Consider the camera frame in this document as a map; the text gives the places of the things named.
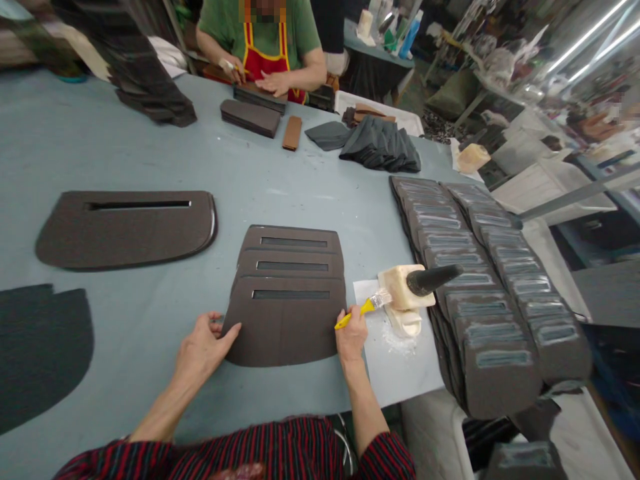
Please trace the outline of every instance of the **yellow brush handle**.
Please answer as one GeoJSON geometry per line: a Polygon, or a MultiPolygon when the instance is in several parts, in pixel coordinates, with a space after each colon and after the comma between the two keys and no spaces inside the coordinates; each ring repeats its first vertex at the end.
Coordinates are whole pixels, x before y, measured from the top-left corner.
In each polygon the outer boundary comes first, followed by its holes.
{"type": "MultiPolygon", "coordinates": [[[[370,299],[367,299],[367,301],[365,302],[365,304],[362,306],[362,308],[360,308],[360,315],[364,315],[366,312],[368,311],[374,311],[375,307],[373,306],[373,304],[371,303],[370,299]]],[[[339,330],[341,328],[344,328],[347,326],[347,324],[349,323],[349,320],[351,320],[351,314],[348,313],[346,314],[342,320],[340,320],[338,323],[335,324],[334,329],[335,330],[339,330]]]]}

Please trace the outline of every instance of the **striped sleeve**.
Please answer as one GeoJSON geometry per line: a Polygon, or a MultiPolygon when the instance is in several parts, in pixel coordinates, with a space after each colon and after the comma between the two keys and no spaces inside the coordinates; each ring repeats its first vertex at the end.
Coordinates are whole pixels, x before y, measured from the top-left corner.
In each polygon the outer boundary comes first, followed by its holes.
{"type": "Polygon", "coordinates": [[[144,480],[164,477],[173,446],[162,442],[111,442],[71,459],[53,480],[144,480]]]}
{"type": "Polygon", "coordinates": [[[395,433],[384,432],[369,444],[360,458],[354,480],[414,479],[411,454],[395,433]]]}

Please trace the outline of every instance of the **red apron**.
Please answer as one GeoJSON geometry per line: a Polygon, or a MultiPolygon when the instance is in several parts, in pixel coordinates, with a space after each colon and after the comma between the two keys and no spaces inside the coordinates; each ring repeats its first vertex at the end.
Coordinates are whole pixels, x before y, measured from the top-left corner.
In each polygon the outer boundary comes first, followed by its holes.
{"type": "MultiPolygon", "coordinates": [[[[254,80],[262,80],[262,72],[276,73],[289,71],[289,54],[287,52],[287,24],[278,24],[280,39],[280,54],[278,56],[265,55],[253,45],[253,25],[245,23],[245,58],[243,64],[245,72],[249,72],[254,80]]],[[[304,90],[290,89],[289,101],[304,104],[307,94],[304,90]]]]}

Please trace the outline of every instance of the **black funnel nozzle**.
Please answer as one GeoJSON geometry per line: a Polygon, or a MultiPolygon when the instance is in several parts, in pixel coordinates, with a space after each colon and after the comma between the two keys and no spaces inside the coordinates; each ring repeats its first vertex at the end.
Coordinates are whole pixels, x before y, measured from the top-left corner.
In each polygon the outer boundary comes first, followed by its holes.
{"type": "Polygon", "coordinates": [[[464,272],[461,265],[447,265],[429,270],[417,270],[407,275],[407,286],[414,295],[426,297],[428,294],[459,277],[464,272]]]}

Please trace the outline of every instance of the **red striped shirt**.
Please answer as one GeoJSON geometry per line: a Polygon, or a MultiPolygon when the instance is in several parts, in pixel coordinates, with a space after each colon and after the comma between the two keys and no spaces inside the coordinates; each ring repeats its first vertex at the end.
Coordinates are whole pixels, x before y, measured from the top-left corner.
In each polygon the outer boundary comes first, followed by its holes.
{"type": "MultiPolygon", "coordinates": [[[[54,480],[207,480],[216,473],[252,464],[264,465],[266,479],[346,478],[331,422],[300,417],[250,427],[190,447],[114,441],[73,458],[54,480]],[[273,439],[280,439],[279,444],[272,445],[273,439]]],[[[398,436],[382,433],[360,458],[353,478],[414,479],[415,468],[398,436]]]]}

